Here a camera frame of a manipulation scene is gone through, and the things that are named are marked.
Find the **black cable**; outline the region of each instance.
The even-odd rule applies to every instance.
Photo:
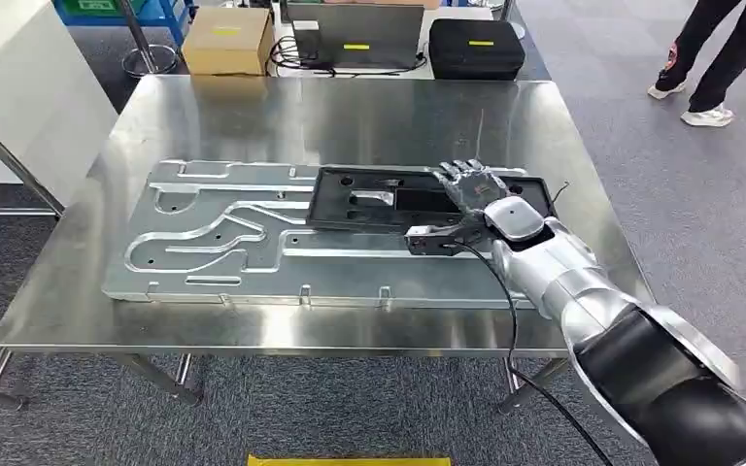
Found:
[[[504,295],[507,298],[507,302],[510,305],[510,313],[513,317],[513,339],[511,340],[510,352],[509,352],[509,354],[512,354],[513,349],[516,348],[516,338],[517,338],[517,333],[519,332],[519,327],[517,324],[518,319],[517,319],[516,306],[513,305],[513,298],[510,296],[510,291],[507,290],[507,286],[505,286],[504,280],[501,278],[501,276],[496,271],[496,269],[493,267],[493,265],[478,250],[476,250],[472,246],[466,245],[465,243],[453,242],[451,245],[444,245],[444,247],[445,248],[459,247],[459,248],[465,248],[466,250],[469,250],[473,255],[478,257],[479,260],[481,260],[482,263],[488,267],[488,269],[490,269],[493,276],[499,282],[499,285],[501,285],[502,291],[504,292]],[[544,387],[534,382],[530,377],[523,374],[519,369],[516,369],[515,367],[513,367],[511,364],[507,364],[506,367],[507,367],[508,372],[522,379],[525,383],[529,384],[534,390],[541,393],[542,396],[544,396],[545,399],[547,399],[557,410],[559,410],[561,415],[564,416],[564,418],[567,419],[568,422],[570,422],[573,428],[576,429],[577,432],[579,432],[579,435],[581,435],[582,438],[585,439],[585,442],[588,443],[588,445],[596,453],[596,455],[599,457],[602,463],[605,464],[605,466],[613,466],[613,463],[610,461],[610,458],[608,458],[607,454],[605,454],[605,452],[602,451],[602,448],[600,448],[599,445],[596,443],[596,441],[593,439],[593,437],[591,437],[591,434],[589,434],[588,431],[585,430],[584,427],[582,427],[582,424],[580,424],[579,421],[576,420],[576,417],[574,417],[570,413],[570,411],[568,411],[567,408],[565,408],[564,405],[560,403],[558,399],[556,399],[555,396],[553,396]]]
[[[479,260],[482,261],[485,266],[488,267],[488,269],[491,271],[493,276],[496,278],[496,281],[499,282],[499,285],[502,288],[502,292],[504,292],[504,297],[507,298],[507,304],[510,306],[510,315],[513,318],[513,330],[511,334],[510,339],[510,353],[513,353],[513,350],[516,348],[516,338],[519,335],[519,317],[516,313],[516,306],[513,305],[513,298],[510,296],[510,291],[507,290],[507,286],[504,285],[504,280],[501,278],[498,272],[496,272],[496,269],[493,267],[493,265],[482,255],[481,252],[476,250],[476,248],[473,248],[472,246],[466,245],[465,243],[460,243],[458,241],[455,241],[451,245],[445,245],[445,248],[465,248],[466,250],[469,250],[473,255],[479,258]]]
[[[553,202],[551,202],[551,204],[556,204],[556,200],[559,199],[561,192],[566,190],[569,186],[570,186],[570,182],[568,180],[565,180],[564,184],[559,188],[558,191],[556,191],[556,195],[554,196],[554,200]]]
[[[507,370],[510,371],[516,377],[522,379],[525,383],[533,387],[534,390],[538,391],[539,393],[541,393],[542,396],[547,398],[547,400],[550,401],[551,404],[554,405],[554,407],[557,410],[559,410],[561,415],[564,416],[564,418],[567,419],[567,421],[570,422],[571,425],[573,425],[573,428],[576,429],[577,432],[579,432],[579,435],[581,435],[582,438],[585,439],[585,442],[587,442],[588,445],[591,446],[591,449],[593,449],[593,451],[596,453],[596,455],[599,457],[602,463],[604,463],[606,466],[613,466],[613,463],[610,461],[610,458],[608,458],[607,454],[605,454],[605,452],[602,451],[602,448],[600,448],[599,445],[596,443],[596,441],[593,439],[593,437],[591,437],[591,434],[589,434],[588,431],[585,430],[584,427],[582,427],[582,424],[580,424],[579,421],[576,420],[576,417],[573,417],[570,411],[568,411],[567,408],[565,408],[564,405],[560,403],[559,400],[557,400],[555,396],[553,396],[544,387],[534,382],[530,377],[523,374],[519,369],[516,369],[513,366],[508,366]]]

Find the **stainless steel table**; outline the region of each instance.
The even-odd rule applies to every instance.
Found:
[[[0,347],[110,353],[186,402],[189,354],[507,356],[503,310],[308,309],[114,301],[99,289],[155,162],[435,165],[479,157],[570,187],[559,216],[625,292],[652,301],[556,85],[145,77],[0,322]],[[520,310],[514,356],[555,358],[557,328]],[[184,354],[177,378],[142,354]]]

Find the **robotic arm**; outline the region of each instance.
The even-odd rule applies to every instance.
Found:
[[[484,225],[501,276],[559,326],[584,388],[615,425],[661,466],[746,466],[746,399],[724,353],[668,308],[623,293],[582,240],[479,162],[442,168],[436,177],[464,213],[468,235]],[[414,227],[408,249],[459,252],[446,230]]]

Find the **metal fixture plate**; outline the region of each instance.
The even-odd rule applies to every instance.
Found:
[[[112,298],[142,302],[507,307],[490,272],[471,254],[412,256],[401,234],[308,228],[319,168],[156,164],[102,289]],[[514,294],[520,307],[529,307]]]

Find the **person's leg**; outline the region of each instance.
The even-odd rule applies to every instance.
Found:
[[[725,101],[728,87],[746,68],[746,6],[728,41],[691,96],[690,113],[705,112]]]
[[[661,98],[662,93],[670,92],[685,82],[705,41],[739,2],[740,0],[699,0],[696,3],[682,33],[670,47],[667,64],[652,87],[659,94],[651,95]]]

